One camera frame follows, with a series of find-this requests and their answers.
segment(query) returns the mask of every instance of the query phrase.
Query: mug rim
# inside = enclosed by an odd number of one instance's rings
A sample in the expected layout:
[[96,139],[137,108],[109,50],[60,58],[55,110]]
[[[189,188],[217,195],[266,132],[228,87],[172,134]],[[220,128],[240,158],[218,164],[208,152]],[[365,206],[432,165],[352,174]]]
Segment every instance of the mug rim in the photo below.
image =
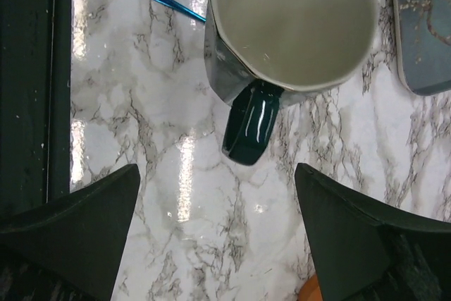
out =
[[221,22],[219,22],[216,19],[215,12],[218,13],[218,5],[217,1],[215,0],[209,0],[209,4],[211,6],[211,13],[213,16],[213,20],[215,22],[216,30],[218,36],[224,41],[227,48],[240,60],[240,63],[242,63],[249,71],[250,73],[259,79],[265,80],[266,82],[269,82],[271,84],[277,85],[279,87],[282,87],[285,90],[291,91],[291,92],[319,92],[324,89],[329,89],[332,87],[336,87],[338,85],[341,85],[345,82],[347,82],[349,79],[351,79],[354,76],[354,73],[356,70],[360,69],[364,62],[368,59],[369,54],[371,52],[374,40],[376,38],[376,32],[378,29],[378,16],[379,16],[379,8],[378,8],[378,0],[371,0],[371,6],[373,7],[374,16],[372,16],[372,32],[370,35],[369,43],[366,46],[365,52],[362,54],[362,57],[360,58],[359,62],[355,64],[354,68],[348,73],[343,75],[340,78],[331,80],[329,82],[323,82],[321,84],[317,85],[293,85],[287,82],[279,81],[276,79],[273,79],[267,75],[265,75],[262,72],[259,72],[254,66],[252,66],[249,62],[246,61],[246,59],[241,55],[239,51],[237,51],[233,44],[228,39],[227,35],[224,33],[223,27]]

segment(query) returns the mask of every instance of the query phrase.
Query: marble countertop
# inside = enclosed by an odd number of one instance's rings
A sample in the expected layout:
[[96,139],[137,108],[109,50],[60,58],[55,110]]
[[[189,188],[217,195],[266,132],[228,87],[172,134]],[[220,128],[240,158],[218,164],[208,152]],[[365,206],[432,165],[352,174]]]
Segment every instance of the marble countertop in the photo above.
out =
[[[178,1],[205,14],[207,0]],[[113,300],[295,300],[314,272],[299,162],[451,219],[451,97],[401,86],[392,1],[378,1],[363,69],[282,110],[247,168],[221,154],[229,107],[206,78],[202,24],[150,0],[73,0],[71,189],[127,163],[142,176]]]

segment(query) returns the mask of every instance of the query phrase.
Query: metallic blue spoon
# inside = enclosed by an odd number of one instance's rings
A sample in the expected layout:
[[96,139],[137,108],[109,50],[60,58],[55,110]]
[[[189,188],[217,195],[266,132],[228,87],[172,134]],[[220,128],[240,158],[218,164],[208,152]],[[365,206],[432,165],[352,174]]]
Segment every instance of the metallic blue spoon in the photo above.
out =
[[205,21],[206,21],[206,19],[204,17],[191,11],[189,8],[183,6],[182,4],[178,3],[175,0],[155,0],[155,1],[167,6],[169,8],[172,8],[173,10],[179,11],[180,13],[185,14],[187,17],[190,17],[191,19],[198,20],[202,23],[205,23]]

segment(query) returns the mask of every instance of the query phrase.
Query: mug handle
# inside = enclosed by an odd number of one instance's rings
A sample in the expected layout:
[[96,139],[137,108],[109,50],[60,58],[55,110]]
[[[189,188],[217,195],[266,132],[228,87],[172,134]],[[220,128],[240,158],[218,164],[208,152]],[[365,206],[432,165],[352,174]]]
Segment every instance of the mug handle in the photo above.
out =
[[223,140],[223,153],[251,166],[268,146],[279,110],[283,88],[254,80],[233,100]]

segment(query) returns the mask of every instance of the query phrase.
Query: white mug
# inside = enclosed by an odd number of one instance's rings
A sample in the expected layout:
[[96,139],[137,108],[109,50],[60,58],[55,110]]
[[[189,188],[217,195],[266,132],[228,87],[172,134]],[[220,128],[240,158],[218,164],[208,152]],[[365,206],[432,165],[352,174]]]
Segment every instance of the white mug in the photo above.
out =
[[209,0],[207,75],[232,106],[223,153],[254,164],[279,107],[348,80],[376,28],[377,0]]

